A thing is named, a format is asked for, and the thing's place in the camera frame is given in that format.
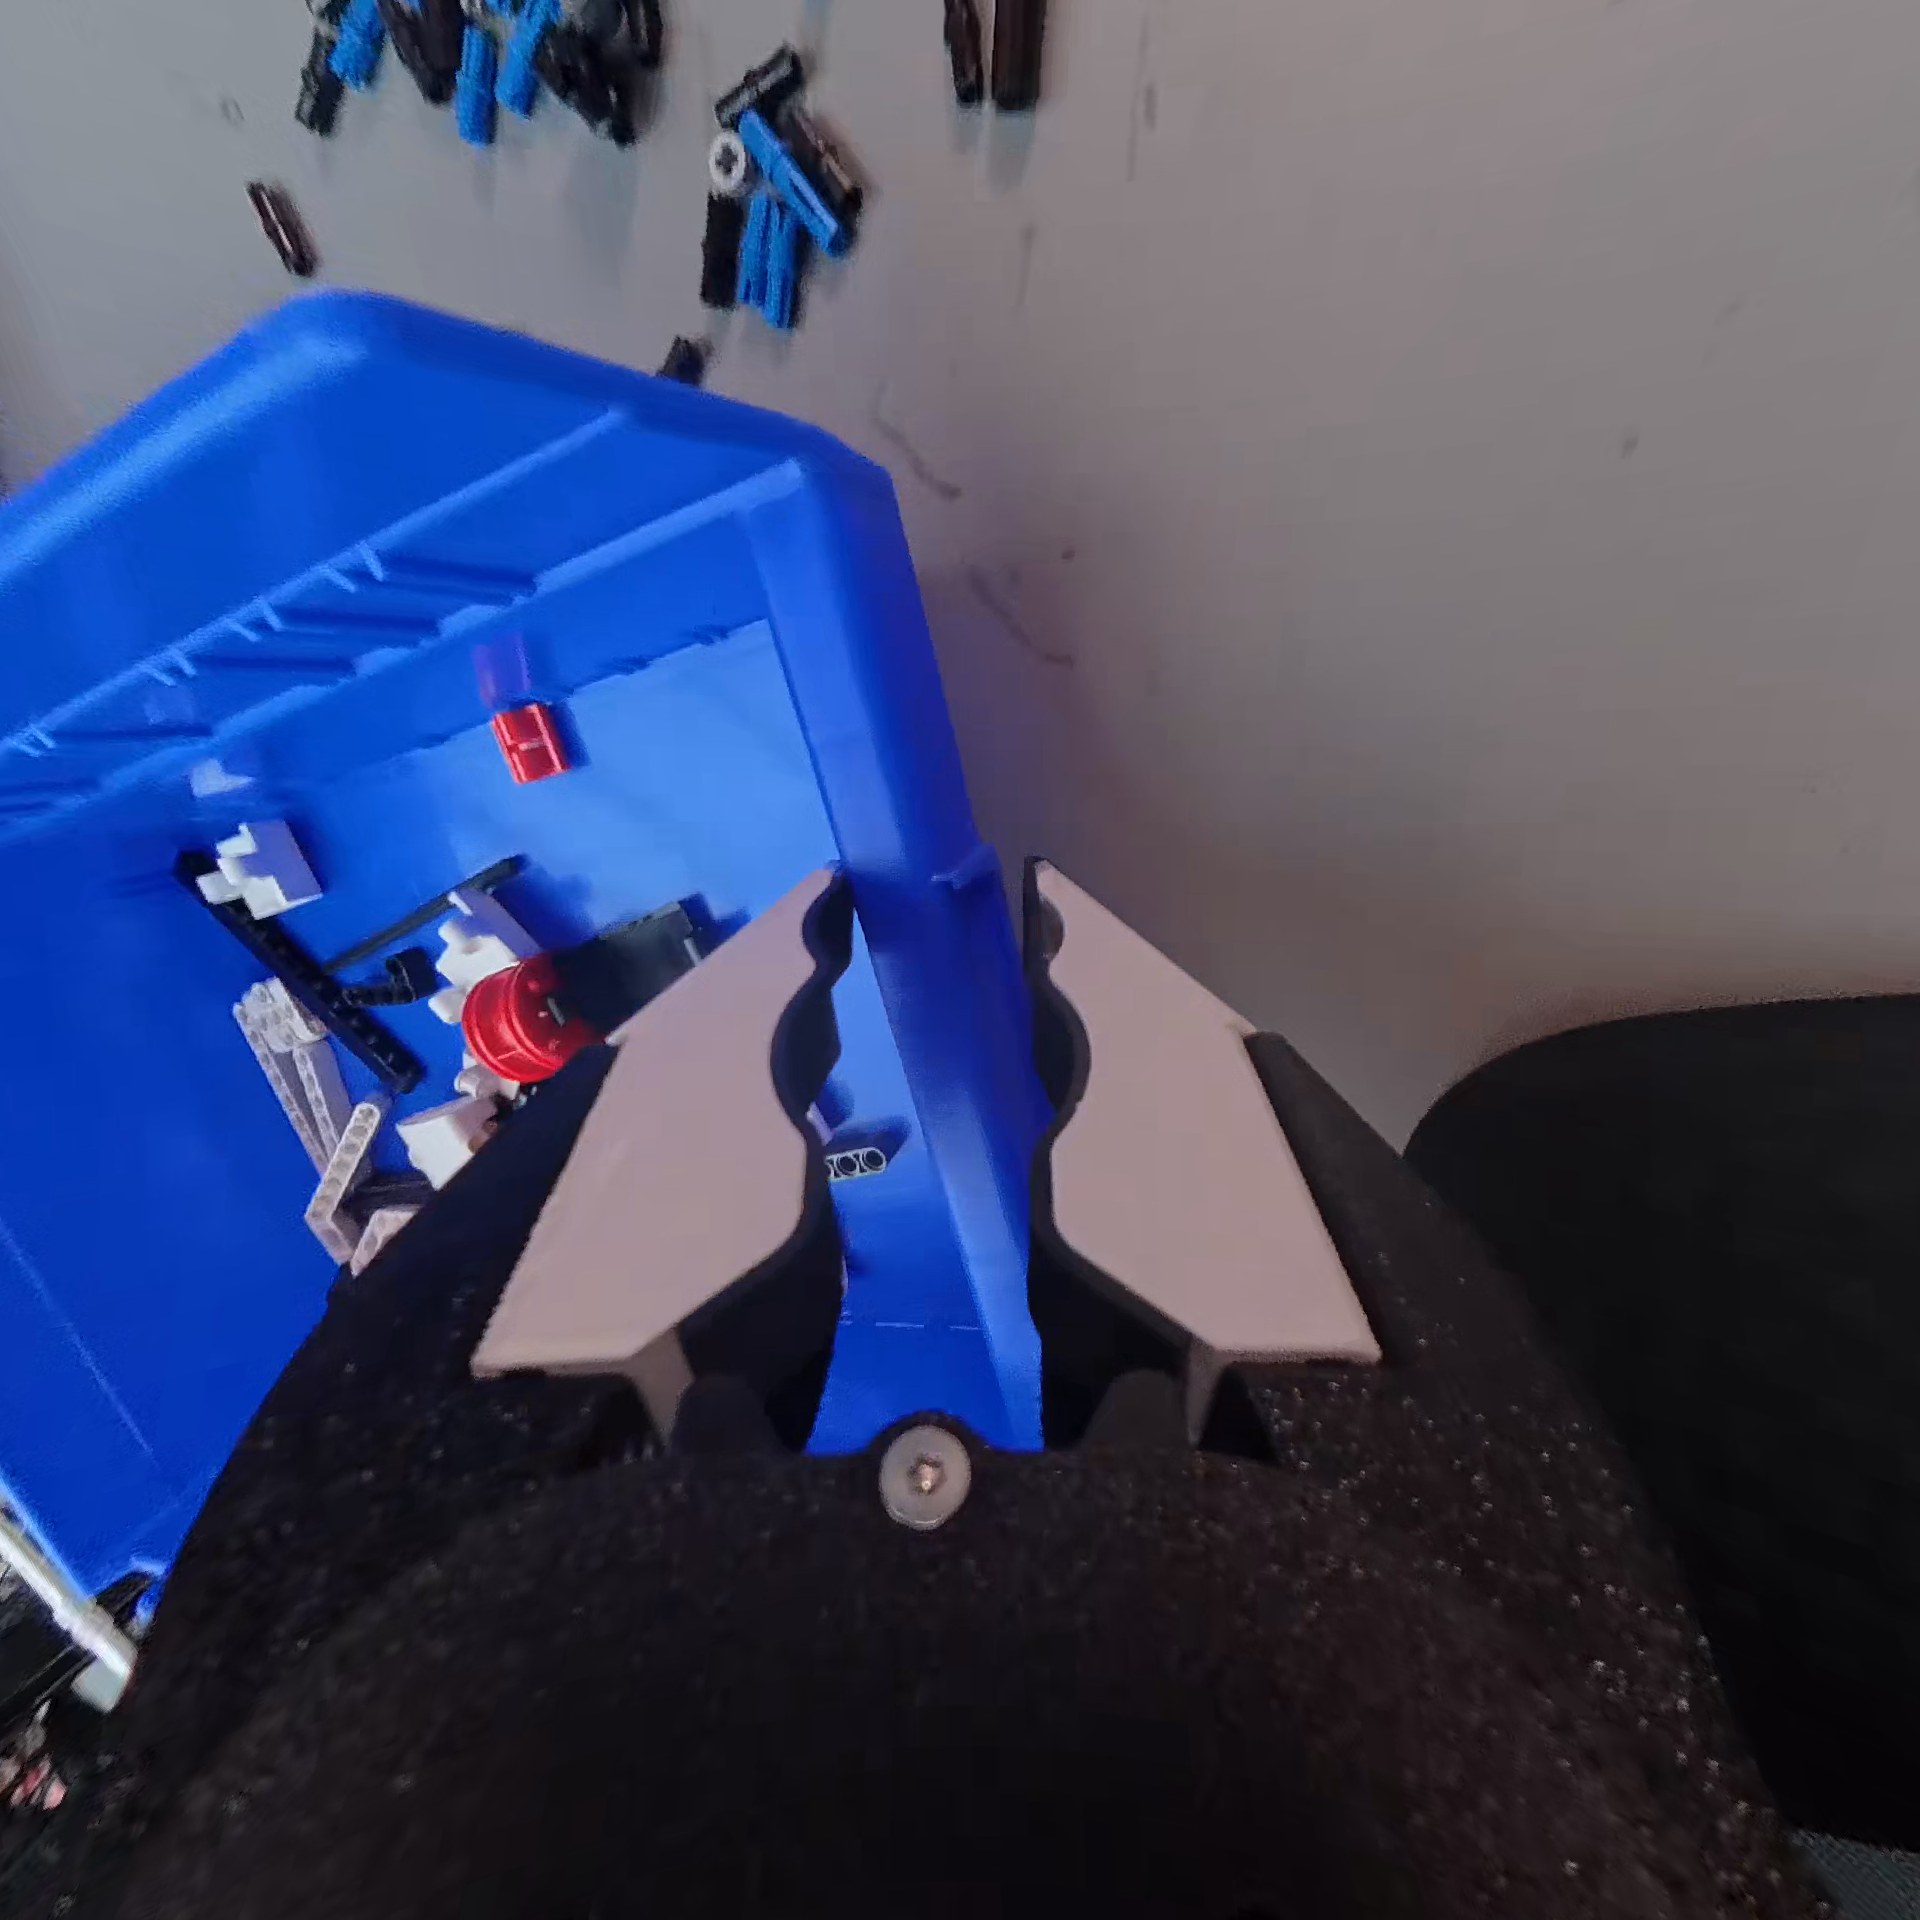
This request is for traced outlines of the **long black beam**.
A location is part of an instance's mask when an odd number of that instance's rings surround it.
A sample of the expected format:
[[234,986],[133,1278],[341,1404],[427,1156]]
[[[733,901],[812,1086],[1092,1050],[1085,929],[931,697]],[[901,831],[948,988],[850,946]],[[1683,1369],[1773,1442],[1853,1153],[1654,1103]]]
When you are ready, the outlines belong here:
[[405,1098],[420,1089],[426,1066],[372,1012],[349,1004],[346,986],[323,962],[284,931],[275,919],[254,919],[240,903],[214,903],[200,881],[214,874],[203,851],[181,851],[174,857],[174,881],[220,924],[266,973],[287,991],[294,1007],[311,1018],[330,1041],[364,1066],[390,1095]]

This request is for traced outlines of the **black pin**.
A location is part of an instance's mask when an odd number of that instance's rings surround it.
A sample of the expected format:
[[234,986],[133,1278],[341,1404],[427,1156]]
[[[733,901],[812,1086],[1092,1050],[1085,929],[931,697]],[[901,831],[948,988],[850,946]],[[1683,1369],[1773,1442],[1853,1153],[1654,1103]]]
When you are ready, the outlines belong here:
[[282,268],[293,279],[314,282],[319,274],[319,250],[291,189],[277,181],[254,178],[247,181],[247,204]]

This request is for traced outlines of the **thin black axle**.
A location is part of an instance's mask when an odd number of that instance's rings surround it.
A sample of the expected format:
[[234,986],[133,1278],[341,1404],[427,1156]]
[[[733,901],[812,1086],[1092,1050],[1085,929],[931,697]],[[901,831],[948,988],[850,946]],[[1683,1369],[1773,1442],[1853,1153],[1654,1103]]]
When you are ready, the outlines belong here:
[[341,973],[346,970],[355,970],[371,957],[389,954],[405,943],[408,938],[418,934],[420,931],[430,929],[450,911],[471,911],[472,899],[492,899],[495,891],[508,885],[510,881],[518,877],[525,869],[525,854],[506,854],[483,871],[476,871],[460,881],[456,885],[448,886],[443,894],[437,894],[422,901],[415,907],[402,911],[396,921],[386,924],[383,929],[375,929],[371,934],[360,938],[358,941],[335,950],[327,962],[327,972]]

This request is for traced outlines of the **pile of blue black pins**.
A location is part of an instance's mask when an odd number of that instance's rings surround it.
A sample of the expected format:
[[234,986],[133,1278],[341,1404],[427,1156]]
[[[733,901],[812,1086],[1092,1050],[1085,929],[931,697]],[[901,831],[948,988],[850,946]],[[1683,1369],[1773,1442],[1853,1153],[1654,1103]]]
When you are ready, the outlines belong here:
[[[542,103],[626,151],[666,58],[652,3],[311,3],[294,123],[330,138],[346,98],[394,60],[420,101],[450,110],[484,151],[502,115]],[[1032,113],[1044,87],[1044,3],[943,3],[942,49],[960,110]],[[700,303],[750,311],[767,330],[800,319],[808,265],[850,254],[867,181],[808,107],[808,60],[792,42],[710,101]]]

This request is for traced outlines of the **blue plastic bin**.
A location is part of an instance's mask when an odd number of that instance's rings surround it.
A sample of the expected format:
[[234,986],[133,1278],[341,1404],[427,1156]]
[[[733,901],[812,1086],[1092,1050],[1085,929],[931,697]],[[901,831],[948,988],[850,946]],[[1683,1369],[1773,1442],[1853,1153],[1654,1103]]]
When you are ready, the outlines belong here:
[[[831,1086],[903,1129],[844,1197],[818,1449],[938,1409],[1039,1442],[1044,1125],[891,477],[824,433],[375,294],[303,294],[4,503],[4,1499],[88,1591],[166,1567],[319,1318],[314,1186],[174,881],[286,820],[318,959],[487,863],[560,941],[850,881]],[[575,771],[512,781],[502,706]]]

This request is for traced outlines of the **grey metal rod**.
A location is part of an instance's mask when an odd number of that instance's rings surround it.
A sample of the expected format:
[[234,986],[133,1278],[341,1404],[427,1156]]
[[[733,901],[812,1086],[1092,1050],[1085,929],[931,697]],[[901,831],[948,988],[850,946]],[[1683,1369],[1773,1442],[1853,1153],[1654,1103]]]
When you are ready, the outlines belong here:
[[2,1562],[4,1603],[30,1604],[45,1634],[64,1647],[39,1662],[39,1669],[55,1667],[50,1689],[69,1692],[101,1717],[117,1709],[136,1667],[133,1625],[106,1598],[87,1595],[11,1505],[2,1505]]

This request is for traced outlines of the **small red brick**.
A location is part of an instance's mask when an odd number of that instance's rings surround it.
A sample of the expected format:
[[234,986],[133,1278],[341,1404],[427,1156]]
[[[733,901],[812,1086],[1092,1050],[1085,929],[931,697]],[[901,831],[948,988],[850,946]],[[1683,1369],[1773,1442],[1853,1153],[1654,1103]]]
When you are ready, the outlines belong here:
[[490,729],[514,785],[549,785],[575,771],[579,750],[563,709],[524,701],[492,714]]

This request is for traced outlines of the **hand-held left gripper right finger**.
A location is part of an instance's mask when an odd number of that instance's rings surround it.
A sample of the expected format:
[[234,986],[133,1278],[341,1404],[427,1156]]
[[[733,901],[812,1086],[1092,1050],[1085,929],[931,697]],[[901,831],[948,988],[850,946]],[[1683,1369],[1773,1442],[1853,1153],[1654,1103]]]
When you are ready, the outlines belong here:
[[1381,1367],[1256,1031],[1052,861],[1028,860],[1021,909],[1050,1103],[1026,1254],[1044,1446],[1076,1446],[1130,1375],[1202,1445],[1234,1433],[1251,1375]]

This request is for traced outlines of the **white connector brick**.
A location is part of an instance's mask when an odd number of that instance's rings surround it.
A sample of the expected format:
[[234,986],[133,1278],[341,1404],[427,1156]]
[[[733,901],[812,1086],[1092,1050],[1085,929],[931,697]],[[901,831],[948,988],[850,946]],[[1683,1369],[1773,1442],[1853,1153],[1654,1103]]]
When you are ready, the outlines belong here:
[[456,1026],[479,981],[534,959],[544,949],[487,886],[448,890],[446,907],[439,946],[430,954],[439,988],[427,996],[427,1007],[443,1023]]

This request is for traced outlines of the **white bracket brick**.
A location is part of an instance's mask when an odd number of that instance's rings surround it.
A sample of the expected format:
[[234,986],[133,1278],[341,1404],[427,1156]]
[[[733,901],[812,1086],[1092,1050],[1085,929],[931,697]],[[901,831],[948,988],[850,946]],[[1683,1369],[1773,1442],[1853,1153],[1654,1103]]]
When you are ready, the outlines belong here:
[[208,853],[211,867],[190,877],[208,905],[235,905],[254,921],[271,921],[325,899],[294,829],[286,820],[240,823]]

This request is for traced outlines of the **black block brick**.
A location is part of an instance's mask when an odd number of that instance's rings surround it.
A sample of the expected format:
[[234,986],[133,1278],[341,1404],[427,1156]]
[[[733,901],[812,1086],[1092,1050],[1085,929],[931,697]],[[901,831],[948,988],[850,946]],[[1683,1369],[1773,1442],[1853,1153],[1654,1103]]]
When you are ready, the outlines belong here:
[[556,950],[556,1006],[607,1041],[698,970],[723,939],[703,897],[685,897]]

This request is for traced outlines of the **light grey frame beams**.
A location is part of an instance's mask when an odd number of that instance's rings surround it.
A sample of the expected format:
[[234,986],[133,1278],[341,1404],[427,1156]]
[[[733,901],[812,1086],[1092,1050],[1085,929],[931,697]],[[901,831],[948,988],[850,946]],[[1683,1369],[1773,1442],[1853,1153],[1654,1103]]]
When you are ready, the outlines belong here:
[[278,981],[256,982],[230,1018],[247,1041],[311,1167],[303,1226],[352,1273],[371,1260],[371,1183],[383,1098],[349,1100],[338,1050]]

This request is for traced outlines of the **white angled brick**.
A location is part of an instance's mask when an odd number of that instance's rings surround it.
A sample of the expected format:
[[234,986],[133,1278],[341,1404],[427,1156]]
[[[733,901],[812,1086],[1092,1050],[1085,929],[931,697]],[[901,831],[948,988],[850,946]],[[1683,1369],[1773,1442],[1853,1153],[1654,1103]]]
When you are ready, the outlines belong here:
[[456,1095],[396,1123],[396,1134],[411,1171],[431,1191],[448,1186],[490,1143],[501,1118],[494,1095]]

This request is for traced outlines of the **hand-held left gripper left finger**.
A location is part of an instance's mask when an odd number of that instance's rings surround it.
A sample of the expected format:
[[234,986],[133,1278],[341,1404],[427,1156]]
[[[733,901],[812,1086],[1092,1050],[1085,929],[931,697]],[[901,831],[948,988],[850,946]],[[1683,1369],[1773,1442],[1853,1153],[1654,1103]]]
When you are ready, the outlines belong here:
[[840,1058],[848,877],[818,869],[616,1028],[471,1375],[619,1379],[667,1438],[733,1379],[802,1449],[846,1300],[812,1114]]

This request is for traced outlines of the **red wheel hub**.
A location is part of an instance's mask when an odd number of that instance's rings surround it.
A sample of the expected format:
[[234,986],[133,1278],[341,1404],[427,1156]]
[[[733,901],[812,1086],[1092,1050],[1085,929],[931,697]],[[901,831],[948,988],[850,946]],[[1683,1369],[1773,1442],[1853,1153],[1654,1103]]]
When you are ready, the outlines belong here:
[[556,954],[539,954],[476,981],[456,1026],[471,1058],[501,1083],[539,1086],[605,1034],[570,991]]

